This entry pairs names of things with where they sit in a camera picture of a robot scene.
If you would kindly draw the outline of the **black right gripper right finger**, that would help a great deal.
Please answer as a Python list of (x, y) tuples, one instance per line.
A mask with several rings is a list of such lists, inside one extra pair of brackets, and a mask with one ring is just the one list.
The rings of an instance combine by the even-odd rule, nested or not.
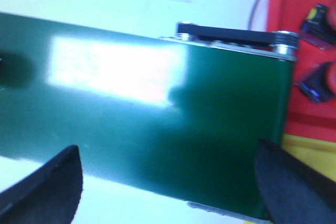
[(272, 223), (335, 223), (335, 181), (264, 139), (254, 170)]

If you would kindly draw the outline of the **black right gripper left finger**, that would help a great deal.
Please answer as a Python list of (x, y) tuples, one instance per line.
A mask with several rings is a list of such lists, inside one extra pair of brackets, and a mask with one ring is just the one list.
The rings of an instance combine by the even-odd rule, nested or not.
[(1, 192), (1, 223), (71, 223), (83, 191), (77, 145)]

